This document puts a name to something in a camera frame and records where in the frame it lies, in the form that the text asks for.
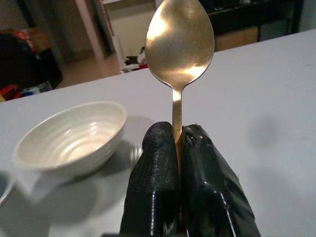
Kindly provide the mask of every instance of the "gold spoon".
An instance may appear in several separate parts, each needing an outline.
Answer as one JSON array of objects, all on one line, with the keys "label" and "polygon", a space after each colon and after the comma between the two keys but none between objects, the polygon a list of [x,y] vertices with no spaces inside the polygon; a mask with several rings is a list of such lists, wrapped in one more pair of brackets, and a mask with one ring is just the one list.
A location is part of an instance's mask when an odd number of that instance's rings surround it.
[{"label": "gold spoon", "polygon": [[199,1],[165,0],[149,25],[145,55],[152,74],[172,88],[172,126],[179,172],[182,91],[204,73],[213,53],[213,28]]}]

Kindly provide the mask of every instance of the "floor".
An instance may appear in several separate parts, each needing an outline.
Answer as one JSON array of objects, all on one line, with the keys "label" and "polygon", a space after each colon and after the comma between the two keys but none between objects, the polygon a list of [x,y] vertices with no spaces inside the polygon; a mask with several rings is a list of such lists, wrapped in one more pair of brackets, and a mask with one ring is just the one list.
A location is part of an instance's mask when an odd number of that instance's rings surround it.
[{"label": "floor", "polygon": [[105,60],[96,60],[92,56],[77,62],[68,63],[61,67],[61,71],[63,73],[63,81],[57,88],[120,74],[116,54],[112,54]]}]

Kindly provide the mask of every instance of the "white table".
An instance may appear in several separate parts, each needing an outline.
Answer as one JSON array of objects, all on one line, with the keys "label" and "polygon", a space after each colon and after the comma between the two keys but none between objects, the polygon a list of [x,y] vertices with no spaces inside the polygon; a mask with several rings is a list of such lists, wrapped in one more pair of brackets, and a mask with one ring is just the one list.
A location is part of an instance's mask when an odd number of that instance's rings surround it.
[{"label": "white table", "polygon": [[[316,235],[315,40],[313,30],[215,53],[184,91],[183,123],[202,125],[238,174],[262,236]],[[130,169],[113,158],[93,177],[62,185],[18,170],[13,149],[48,116],[98,100],[126,107],[126,142],[171,121],[171,90],[149,70],[0,103],[0,168],[49,214],[50,237],[118,232]]]}]

